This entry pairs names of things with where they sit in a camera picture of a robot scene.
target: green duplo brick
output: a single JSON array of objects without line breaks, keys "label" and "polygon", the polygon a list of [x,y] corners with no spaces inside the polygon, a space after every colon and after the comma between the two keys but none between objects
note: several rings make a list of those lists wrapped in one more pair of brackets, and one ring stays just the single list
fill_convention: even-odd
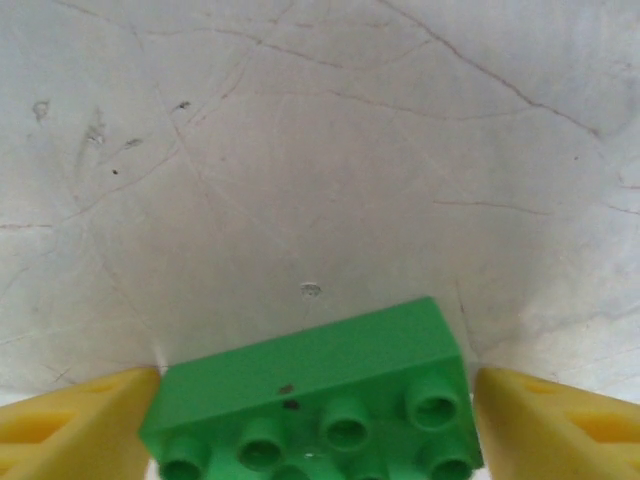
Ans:
[{"label": "green duplo brick", "polygon": [[164,480],[466,480],[464,364],[425,298],[169,369],[140,436]]}]

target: scratch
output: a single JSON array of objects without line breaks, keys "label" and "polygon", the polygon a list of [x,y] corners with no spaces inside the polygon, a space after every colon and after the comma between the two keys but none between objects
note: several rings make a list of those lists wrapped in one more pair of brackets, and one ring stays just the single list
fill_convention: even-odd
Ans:
[{"label": "scratch", "polygon": [[4,300],[4,297],[6,296],[7,292],[11,289],[11,287],[13,287],[13,285],[20,279],[22,275],[24,275],[31,268],[33,268],[41,259],[51,255],[52,253],[55,253],[58,250],[58,239],[59,237],[56,235],[55,241],[53,243],[53,247],[51,247],[51,250],[47,250],[46,252],[41,253],[40,255],[37,255],[29,265],[21,268],[13,275],[13,277],[11,277],[7,285],[5,285],[5,287],[3,288],[2,293],[0,293],[0,303]]},{"label": "scratch", "polygon": [[62,377],[64,377],[67,373],[69,373],[69,370],[71,370],[71,367],[65,368],[62,372],[60,372],[60,374],[56,377],[56,379],[52,383],[56,383],[58,380],[62,379]]},{"label": "scratch", "polygon": [[636,350],[640,349],[640,347],[632,347],[632,348],[628,348],[627,350],[623,350],[621,352],[615,352],[612,355],[609,356],[604,356],[604,357],[599,357],[596,358],[595,360],[589,362],[589,363],[585,363],[583,365],[579,365],[577,367],[571,367],[571,368],[565,368],[565,369],[561,369],[558,370],[557,373],[559,374],[566,374],[566,373],[571,373],[571,372],[576,372],[576,371],[582,371],[582,370],[586,370],[588,368],[600,365],[602,363],[604,363],[607,360],[613,360],[614,358],[620,357],[622,355],[626,355],[628,353],[634,352]]},{"label": "scratch", "polygon": [[64,223],[67,222],[69,220],[71,220],[72,218],[78,217],[86,212],[88,212],[89,210],[93,209],[96,205],[98,205],[98,203],[100,203],[102,200],[104,200],[106,197],[113,195],[114,193],[120,192],[122,190],[124,190],[125,188],[129,188],[137,183],[140,183],[142,180],[144,180],[145,178],[147,178],[149,175],[151,175],[153,172],[155,172],[158,168],[160,168],[162,165],[164,165],[165,163],[167,163],[169,160],[171,160],[173,157],[175,157],[178,152],[180,151],[180,149],[176,149],[173,152],[169,153],[162,161],[160,161],[159,163],[157,163],[156,165],[154,165],[151,169],[149,169],[147,172],[145,172],[141,177],[125,183],[124,185],[119,186],[118,188],[115,188],[113,190],[109,190],[108,192],[103,193],[102,195],[100,195],[96,200],[94,200],[93,202],[91,202],[89,205],[87,205],[86,207],[82,208],[81,210],[79,210],[78,212],[69,215],[68,217],[62,219],[62,221],[60,223]]},{"label": "scratch", "polygon": [[26,223],[26,224],[5,223],[0,225],[0,230],[9,230],[9,231],[25,230],[25,229],[32,229],[32,228],[53,228],[53,225],[32,224],[32,223]]},{"label": "scratch", "polygon": [[507,210],[515,210],[517,212],[529,213],[531,215],[541,215],[541,216],[549,216],[550,212],[540,212],[538,210],[531,210],[529,208],[518,207],[515,205],[507,205],[503,203],[490,203],[490,202],[453,202],[453,201],[445,201],[445,200],[434,200],[432,203],[436,205],[455,205],[460,207],[492,207],[492,208],[504,208]]},{"label": "scratch", "polygon": [[482,120],[485,118],[496,118],[496,117],[511,117],[516,116],[524,112],[528,112],[531,110],[531,107],[522,108],[519,110],[514,110],[512,112],[499,112],[499,113],[487,113],[483,115],[469,115],[467,117],[442,117],[438,115],[429,115],[428,113],[421,112],[420,110],[416,110],[409,107],[401,107],[398,105],[391,105],[389,103],[384,102],[376,102],[373,100],[369,100],[368,98],[360,97],[358,95],[351,95],[349,93],[342,93],[336,90],[328,90],[325,92],[330,95],[335,95],[336,97],[346,98],[349,100],[354,100],[356,102],[366,103],[367,105],[371,105],[374,107],[387,108],[389,110],[394,110],[396,112],[406,112],[416,115],[418,117],[428,118],[429,120],[435,120],[438,122],[466,122],[470,120]]},{"label": "scratch", "polygon": [[280,53],[286,53],[287,55],[293,55],[294,57],[302,58],[304,60],[307,60],[308,62],[315,63],[315,64],[318,64],[318,65],[324,65],[324,66],[332,67],[332,68],[335,68],[335,69],[344,69],[344,67],[342,65],[338,65],[337,63],[327,62],[325,60],[318,60],[316,58],[313,58],[311,55],[307,55],[307,54],[301,53],[301,52],[296,52],[295,50],[288,50],[286,48],[282,48],[282,47],[279,47],[277,45],[263,43],[262,47],[268,48],[268,49],[271,49],[271,50],[275,50],[275,51],[280,52]]},{"label": "scratch", "polygon": [[589,126],[579,122],[578,120],[574,119],[573,117],[567,115],[566,113],[562,113],[559,110],[557,110],[557,109],[555,109],[555,108],[553,108],[553,107],[551,107],[549,105],[546,105],[544,103],[540,103],[540,102],[536,102],[536,101],[532,100],[527,95],[525,95],[525,93],[522,90],[520,90],[518,87],[516,87],[511,82],[508,82],[507,80],[505,80],[504,78],[502,78],[498,74],[496,74],[496,73],[492,72],[491,70],[489,70],[488,68],[480,65],[479,63],[477,63],[476,61],[472,60],[471,58],[463,55],[451,42],[449,42],[446,38],[444,38],[443,36],[441,36],[438,33],[436,33],[425,22],[423,22],[421,20],[418,20],[413,15],[410,15],[409,13],[405,12],[401,8],[396,7],[389,0],[377,0],[377,2],[382,4],[382,5],[384,5],[388,9],[392,10],[393,12],[397,13],[398,15],[400,15],[400,16],[406,18],[407,20],[409,20],[409,21],[415,23],[416,25],[418,25],[427,34],[429,34],[434,40],[436,40],[438,43],[440,43],[442,46],[444,46],[447,50],[449,50],[455,57],[457,57],[462,62],[464,62],[467,65],[469,65],[470,67],[472,67],[472,68],[478,70],[479,72],[483,73],[487,77],[489,77],[489,78],[495,80],[496,82],[500,83],[502,86],[504,86],[506,89],[508,89],[509,91],[514,93],[518,98],[520,98],[520,100],[525,102],[530,107],[541,108],[541,109],[547,110],[547,111],[553,113],[554,115],[557,115],[558,117],[564,118],[565,120],[569,121],[570,123],[572,123],[576,127],[580,128],[581,130],[587,132],[589,135],[595,137],[596,139],[599,138],[600,134],[599,134],[597,129],[589,127]]},{"label": "scratch", "polygon": [[246,70],[247,70],[247,63],[248,62],[246,62],[242,66],[242,70],[240,70],[240,74],[238,75],[237,80],[234,82],[234,84],[231,86],[231,88],[229,90],[227,90],[224,94],[222,94],[222,96],[220,97],[222,100],[227,98],[229,95],[231,95],[235,91],[236,88],[238,88],[238,85],[240,85],[240,82],[244,78],[244,72],[246,72]]},{"label": "scratch", "polygon": [[[354,82],[354,84],[356,85],[356,87],[360,88],[357,82]],[[468,193],[460,186],[460,182],[456,179],[452,179],[451,176],[447,173],[446,169],[438,161],[436,161],[436,159],[434,159],[430,155],[427,155],[423,152],[424,149],[421,147],[419,142],[416,142],[413,135],[410,135],[409,133],[407,133],[407,131],[405,130],[405,128],[402,127],[402,125],[396,123],[395,117],[397,116],[397,114],[398,114],[398,111],[396,110],[394,115],[391,115],[391,120],[389,122],[389,125],[394,125],[398,133],[400,134],[400,136],[403,137],[413,147],[415,152],[418,155],[422,156],[422,158],[424,158],[425,161],[429,162],[432,165],[432,167],[436,170],[436,172],[440,174],[440,176],[444,178],[447,182],[449,182],[449,184],[453,188],[455,188],[463,197],[466,197]]]},{"label": "scratch", "polygon": [[138,321],[140,322],[142,327],[149,330],[150,328],[149,328],[149,325],[147,325],[147,322],[145,322],[144,320],[144,315],[140,313],[140,311],[134,305],[133,300],[131,300],[131,297],[122,288],[122,284],[120,282],[120,279],[118,278],[118,275],[110,267],[107,266],[107,259],[104,257],[104,255],[98,248],[97,242],[95,241],[95,237],[93,237],[93,235],[92,235],[92,238],[93,238],[93,243],[96,246],[96,251],[98,252],[98,255],[100,256],[100,258],[102,259],[102,265],[101,265],[102,270],[107,274],[107,277],[109,278],[109,281],[111,282],[111,286],[113,287],[114,291],[122,295],[124,300],[129,305],[129,308],[131,308],[133,313],[136,314]]},{"label": "scratch", "polygon": [[0,341],[0,347],[3,347],[5,345],[9,345],[11,343],[20,341],[20,340],[25,339],[25,338],[33,337],[34,335],[35,335],[34,333],[25,333],[24,335],[19,335],[17,337],[6,338],[6,339]]},{"label": "scratch", "polygon": [[391,57],[391,58],[385,60],[382,63],[368,65],[366,67],[351,67],[351,69],[352,70],[360,70],[360,71],[368,71],[368,70],[375,70],[375,69],[381,68],[381,67],[386,67],[387,65],[391,65],[393,63],[399,62],[403,58],[408,57],[409,55],[411,55],[415,51],[420,50],[422,47],[424,47],[424,46],[426,46],[426,45],[428,45],[430,43],[431,43],[431,40],[425,40],[424,42],[421,42],[418,45],[415,45],[415,46],[411,47],[406,52],[403,52],[403,53],[399,54],[396,57]]},{"label": "scratch", "polygon": [[193,33],[213,32],[213,31],[215,31],[215,28],[212,28],[212,27],[198,27],[198,28],[193,28],[191,30],[173,30],[168,32],[145,30],[138,33],[140,35],[144,35],[147,37],[174,37],[176,35],[189,35]]},{"label": "scratch", "polygon": [[608,203],[605,203],[604,205],[605,205],[605,207],[610,208],[611,210],[615,210],[617,212],[629,213],[631,215],[640,215],[640,211],[627,210],[627,209],[624,209],[624,208],[614,207],[613,205],[609,205]]},{"label": "scratch", "polygon": [[258,45],[262,43],[262,39],[260,37],[257,37],[256,35],[251,35],[250,33],[239,32],[237,30],[228,30],[225,28],[217,28],[217,27],[213,28],[212,30],[216,33],[221,33],[223,35],[234,35],[236,37],[245,38],[247,40],[251,40],[252,42],[255,42]]},{"label": "scratch", "polygon": [[264,222],[260,220],[257,216],[252,215],[247,209],[241,206],[238,202],[236,202],[233,198],[231,198],[226,193],[222,193],[220,189],[216,189],[216,193],[221,196],[226,203],[231,207],[232,210],[235,210],[237,213],[243,214],[247,217],[253,224],[258,226],[262,231],[264,231],[273,241],[275,241],[280,247],[287,248],[287,244],[274,232],[271,231],[271,228],[267,226]]},{"label": "scratch", "polygon": [[456,278],[456,294],[458,296],[458,305],[460,306],[460,313],[462,313],[462,317],[465,320],[467,320],[467,314],[464,311],[464,304],[462,303],[462,295],[460,295],[460,283],[458,282],[458,279]]},{"label": "scratch", "polygon": [[80,178],[83,170],[86,167],[84,160],[88,148],[91,145],[93,145],[95,148],[101,148],[104,144],[105,128],[106,124],[103,120],[102,110],[99,107],[96,107],[92,114],[91,123],[82,135],[80,146],[78,147],[78,153],[76,155],[75,163],[73,166],[73,173],[76,180]]},{"label": "scratch", "polygon": [[[216,30],[219,33],[228,33],[231,35],[241,35],[241,36],[245,36],[242,32],[234,32],[234,31],[223,31],[223,30]],[[244,71],[246,69],[247,64],[249,63],[249,60],[251,59],[251,54],[253,53],[253,51],[255,50],[255,48],[257,47],[257,45],[259,45],[260,43],[262,43],[262,40],[259,39],[258,37],[253,37],[253,36],[248,36],[247,38],[250,38],[252,41],[256,42],[256,45],[254,45],[253,48],[251,48],[249,51],[247,51],[244,55],[241,56],[241,58],[229,69],[229,73],[225,76],[225,78],[222,80],[222,82],[220,82],[220,84],[216,87],[216,92],[214,92],[200,107],[198,107],[196,109],[195,112],[193,112],[193,114],[187,119],[185,125],[189,125],[191,124],[191,122],[200,115],[200,113],[207,108],[207,106],[209,105],[209,103],[211,102],[211,99],[214,97],[218,97],[219,94],[217,93],[217,90],[219,90],[220,88],[222,88],[227,81],[229,80],[229,78],[231,78],[231,76],[236,72],[236,69],[244,62],[244,65],[242,65],[242,71],[240,73],[240,77],[237,80],[237,83],[239,84],[240,81],[242,80],[242,77],[244,76]],[[231,92],[227,91],[226,95],[227,97],[229,96]],[[203,120],[205,120],[209,115],[211,115],[212,113],[216,112],[219,108],[221,107],[221,103],[218,103],[215,107],[213,107],[212,109],[208,110],[203,116],[202,118],[199,118],[196,121],[196,125],[200,124]]]},{"label": "scratch", "polygon": [[624,188],[625,190],[640,190],[640,185],[627,185],[620,172],[618,172],[618,183],[619,187]]},{"label": "scratch", "polygon": [[637,376],[638,376],[637,373],[632,373],[631,375],[626,375],[626,376],[623,376],[622,378],[617,378],[616,380],[614,380],[612,382],[605,383],[604,385],[598,386],[598,390],[602,392],[605,388],[615,387],[616,385],[624,383],[624,382],[626,382],[628,380],[635,379],[635,378],[637,378]]},{"label": "scratch", "polygon": [[130,29],[125,27],[124,25],[120,25],[118,22],[116,22],[116,21],[114,21],[114,20],[112,20],[110,18],[104,17],[104,16],[100,15],[99,13],[92,12],[91,10],[87,10],[86,8],[80,7],[78,5],[74,5],[72,3],[66,3],[66,2],[63,2],[62,0],[51,0],[51,1],[53,2],[54,5],[58,5],[60,7],[67,8],[69,10],[73,10],[76,13],[80,13],[80,14],[83,14],[83,15],[88,15],[88,16],[93,17],[93,18],[97,18],[99,20],[102,20],[103,22],[109,23],[111,25],[115,25],[116,27],[120,28],[121,30],[126,30],[127,32],[130,31]]}]

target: yellow plastic piece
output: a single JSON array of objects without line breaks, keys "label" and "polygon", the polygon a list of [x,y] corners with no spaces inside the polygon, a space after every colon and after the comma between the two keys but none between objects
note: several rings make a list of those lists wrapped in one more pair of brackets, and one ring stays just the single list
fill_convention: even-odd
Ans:
[{"label": "yellow plastic piece", "polygon": [[0,408],[0,479],[142,479],[137,430],[159,383],[137,368]]},{"label": "yellow plastic piece", "polygon": [[474,409],[493,480],[640,480],[640,406],[487,368]]}]

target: dark spot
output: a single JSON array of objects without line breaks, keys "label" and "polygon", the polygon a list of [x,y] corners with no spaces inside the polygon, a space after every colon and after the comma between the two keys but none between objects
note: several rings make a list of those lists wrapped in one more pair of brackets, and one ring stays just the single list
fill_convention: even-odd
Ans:
[{"label": "dark spot", "polygon": [[284,387],[280,387],[278,389],[278,395],[287,395],[288,393],[292,393],[294,390],[294,387],[291,383],[289,383],[288,385],[285,385]]},{"label": "dark spot", "polygon": [[300,410],[300,403],[297,400],[285,400],[282,402],[282,408],[287,410]]},{"label": "dark spot", "polygon": [[124,149],[126,150],[128,148],[137,147],[141,143],[142,143],[141,138],[132,138],[131,140],[129,140],[127,143],[124,144]]},{"label": "dark spot", "polygon": [[306,282],[300,285],[300,293],[303,298],[316,298],[322,293],[322,289],[317,283]]}]

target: crack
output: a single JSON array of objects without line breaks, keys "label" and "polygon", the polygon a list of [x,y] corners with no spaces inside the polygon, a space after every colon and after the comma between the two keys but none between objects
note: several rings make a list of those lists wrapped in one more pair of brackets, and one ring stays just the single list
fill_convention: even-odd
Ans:
[{"label": "crack", "polygon": [[627,210],[625,208],[614,207],[613,205],[609,205],[608,203],[605,203],[604,206],[607,207],[607,208],[610,208],[611,210],[615,210],[616,212],[629,213],[631,215],[640,215],[640,211]]},{"label": "crack", "polygon": [[519,110],[514,110],[513,112],[487,113],[483,115],[469,115],[467,117],[441,117],[438,115],[429,115],[427,113],[421,112],[420,110],[416,110],[413,108],[391,105],[389,103],[384,103],[384,102],[376,102],[364,97],[360,97],[358,95],[351,95],[349,93],[342,93],[335,90],[328,90],[324,93],[335,95],[336,97],[340,97],[340,98],[346,98],[349,100],[366,103],[367,105],[372,105],[374,107],[388,108],[390,110],[394,110],[397,112],[411,113],[419,117],[428,118],[430,120],[436,120],[439,122],[465,122],[469,120],[482,120],[485,118],[510,117],[510,116],[519,115],[524,112],[528,112],[532,108],[532,107],[526,107],[526,108],[521,108]]},{"label": "crack", "polygon": [[58,5],[58,6],[62,7],[62,8],[73,10],[74,12],[80,13],[82,15],[87,15],[89,17],[97,18],[99,20],[102,20],[103,22],[106,22],[106,23],[110,24],[110,25],[115,25],[116,27],[118,27],[121,30],[125,30],[127,32],[131,31],[129,28],[127,28],[124,25],[119,24],[115,20],[112,20],[112,19],[110,19],[108,17],[104,17],[104,16],[100,15],[99,13],[92,12],[91,10],[87,10],[86,8],[80,7],[78,5],[74,5],[72,3],[63,2],[62,0],[51,0],[51,2],[54,5]]},{"label": "crack", "polygon": [[551,215],[551,213],[549,213],[549,212],[540,212],[540,211],[537,211],[537,210],[531,210],[529,208],[517,207],[515,205],[506,205],[506,204],[502,204],[502,203],[453,202],[453,201],[449,202],[449,201],[444,201],[444,200],[434,200],[431,203],[434,203],[435,205],[455,205],[455,206],[460,206],[460,207],[478,206],[478,207],[504,208],[504,209],[507,209],[507,210],[515,210],[517,212],[529,213],[531,215],[540,215],[540,216],[546,216],[546,217]]},{"label": "crack", "polygon": [[[218,105],[216,105],[213,109],[209,110],[205,115],[204,118],[206,118],[207,116],[209,116],[210,114],[214,113],[215,111],[217,111],[221,106],[222,106],[222,100],[226,99],[233,90],[235,90],[235,88],[238,86],[238,84],[240,83],[240,81],[242,80],[242,77],[244,76],[245,70],[247,68],[247,65],[249,64],[249,62],[251,61],[252,55],[255,52],[255,50],[262,45],[262,43],[264,41],[266,41],[266,39],[271,38],[271,36],[273,35],[273,32],[276,30],[277,25],[280,23],[280,20],[282,19],[282,17],[284,17],[289,10],[291,10],[295,5],[295,1],[291,1],[291,3],[289,3],[289,5],[282,11],[282,13],[280,15],[278,15],[278,17],[274,20],[273,22],[273,29],[271,29],[269,31],[269,33],[267,33],[267,35],[265,36],[265,38],[260,38],[251,34],[247,34],[244,32],[238,32],[236,30],[225,30],[225,29],[221,29],[221,28],[214,28],[214,31],[218,32],[218,33],[222,33],[222,34],[227,34],[227,35],[236,35],[236,36],[240,36],[246,39],[251,40],[252,42],[255,43],[255,45],[250,48],[246,54],[244,54],[230,69],[229,69],[229,73],[225,76],[224,80],[216,87],[216,91],[208,97],[207,100],[205,100],[205,102],[198,108],[196,109],[196,111],[193,113],[193,115],[191,115],[191,117],[189,117],[189,119],[187,120],[185,125],[189,125],[194,118],[196,118],[210,103],[211,99],[213,97],[217,97],[218,91],[219,89],[221,89],[226,82],[229,80],[229,78],[231,78],[231,75],[236,71],[236,69],[238,68],[239,65],[241,65],[244,62],[244,65],[242,65],[242,71],[240,72],[240,78],[237,80],[236,84],[234,86],[232,86],[231,91],[227,91],[225,92],[225,94],[222,95],[223,98],[219,98],[220,103]],[[204,118],[199,119],[196,123],[199,124],[200,122],[202,122],[202,120],[204,120]]]},{"label": "crack", "polygon": [[504,78],[502,78],[497,73],[494,73],[491,70],[489,70],[488,68],[480,65],[479,63],[477,63],[476,61],[472,60],[471,58],[463,55],[451,42],[449,42],[446,38],[444,38],[443,36],[439,35],[434,30],[432,30],[431,27],[429,27],[429,25],[427,25],[423,21],[417,19],[413,15],[410,15],[409,13],[405,12],[401,8],[396,7],[389,0],[377,0],[377,2],[382,4],[382,5],[384,5],[385,7],[390,9],[391,11],[397,13],[398,15],[400,15],[400,16],[406,18],[407,20],[409,20],[409,21],[415,23],[416,25],[418,25],[426,33],[428,33],[434,40],[436,40],[438,43],[440,43],[442,46],[444,46],[447,50],[449,50],[455,57],[457,57],[463,63],[466,63],[470,67],[478,70],[479,72],[483,73],[487,77],[489,77],[489,78],[495,80],[496,82],[500,83],[503,87],[505,87],[506,89],[508,89],[512,93],[514,93],[520,100],[525,102],[530,107],[547,110],[548,112],[551,112],[554,115],[557,115],[558,117],[564,118],[568,122],[572,123],[573,125],[575,125],[576,127],[580,128],[581,130],[585,131],[589,135],[595,137],[596,139],[600,138],[600,132],[598,132],[597,129],[595,129],[593,127],[589,127],[589,126],[585,125],[584,123],[579,122],[575,118],[567,115],[566,113],[562,113],[561,111],[559,111],[559,110],[557,110],[557,109],[555,109],[555,108],[553,108],[553,107],[551,107],[549,105],[545,105],[544,103],[540,103],[540,102],[536,102],[536,101],[532,100],[522,90],[520,90],[518,87],[516,87],[514,84],[512,84],[511,82],[505,80]]},{"label": "crack", "polygon": [[398,61],[402,60],[403,58],[407,57],[408,55],[411,55],[416,50],[424,47],[425,45],[428,45],[429,43],[431,43],[431,40],[425,40],[424,42],[421,42],[418,45],[415,45],[415,46],[409,48],[409,50],[399,54],[396,57],[389,58],[389,59],[387,59],[387,60],[385,60],[385,61],[383,61],[382,63],[379,63],[379,64],[367,65],[365,67],[348,67],[346,65],[340,65],[338,63],[328,62],[326,60],[318,60],[317,58],[314,58],[311,55],[307,55],[307,54],[301,53],[301,52],[296,52],[295,50],[289,50],[289,49],[282,48],[282,47],[279,47],[277,45],[273,45],[273,44],[269,44],[269,43],[262,43],[261,46],[263,48],[269,48],[271,50],[276,50],[278,52],[285,53],[287,55],[293,55],[294,57],[302,58],[303,60],[315,63],[317,65],[331,67],[331,68],[335,68],[335,69],[338,69],[338,70],[352,70],[352,71],[366,72],[366,71],[375,70],[377,68],[381,68],[381,67],[384,67],[386,65],[390,65],[392,63],[398,62]]}]

